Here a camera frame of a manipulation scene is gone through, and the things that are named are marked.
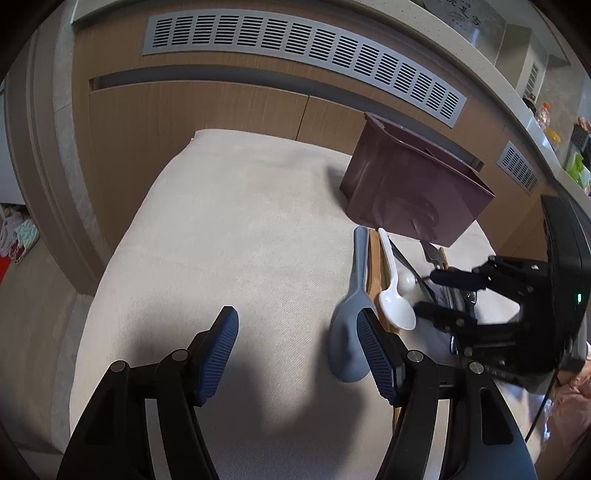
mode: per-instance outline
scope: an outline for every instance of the cabinet door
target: cabinet door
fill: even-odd
[[[115,248],[164,166],[204,128],[295,140],[306,95],[227,82],[153,82],[90,93],[97,218]]]
[[[363,112],[310,97],[297,139],[352,155],[364,126]]]

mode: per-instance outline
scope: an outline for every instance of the metal screw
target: metal screw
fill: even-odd
[[[188,356],[189,352],[187,352],[184,349],[176,350],[175,352],[173,352],[173,360],[175,362],[182,362],[183,360],[186,360]]]
[[[423,354],[421,352],[419,352],[418,350],[410,350],[409,353],[407,353],[407,358],[411,361],[411,362],[422,362],[423,361]]]
[[[470,364],[470,370],[472,370],[476,374],[481,374],[484,371],[484,367],[478,362],[472,362]]]
[[[118,373],[125,368],[126,363],[123,360],[117,360],[111,364],[111,371]]]

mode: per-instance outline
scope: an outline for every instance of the cable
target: cable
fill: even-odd
[[[557,377],[558,377],[558,367],[554,370],[554,374],[552,375],[552,378],[550,379],[550,383],[548,384],[548,390],[546,390],[546,395],[544,395],[542,405],[540,405],[540,408],[538,408],[538,413],[535,414],[534,421],[530,427],[530,431],[527,432],[527,435],[525,436],[526,443],[530,439],[531,434],[534,433],[535,424],[538,423],[538,420],[540,419],[540,415],[542,415],[542,411],[544,410],[544,406],[546,405],[546,402],[548,401],[548,397],[550,396],[550,392],[552,391],[552,388],[554,387],[554,383],[556,382]]]

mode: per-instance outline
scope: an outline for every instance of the wooden spatula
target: wooden spatula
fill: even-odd
[[[397,333],[398,329],[393,327],[384,316],[382,308],[379,306],[378,296],[382,290],[388,287],[387,268],[385,264],[384,252],[379,242],[379,233],[376,230],[369,230],[369,273],[368,273],[368,296],[374,303],[378,312],[379,322],[384,330],[391,333]]]

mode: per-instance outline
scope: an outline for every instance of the table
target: table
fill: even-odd
[[[354,384],[333,377],[325,348],[352,266],[356,225],[338,191],[349,158],[264,135],[197,132],[152,186],[100,282],[76,361],[72,430],[111,362],[158,362],[232,305],[236,345],[217,394],[197,409],[220,478],[373,479],[392,408],[371,374]],[[420,274],[431,270],[418,241],[392,240]],[[450,264],[467,269],[491,254],[476,222],[447,249]],[[516,308],[489,292],[478,306],[493,322]],[[403,339],[437,362],[456,360],[426,321]],[[527,431],[530,396],[502,392]],[[147,408],[165,478],[154,403]],[[446,422],[438,416],[426,478],[437,478]],[[530,442],[537,456],[539,436]]]

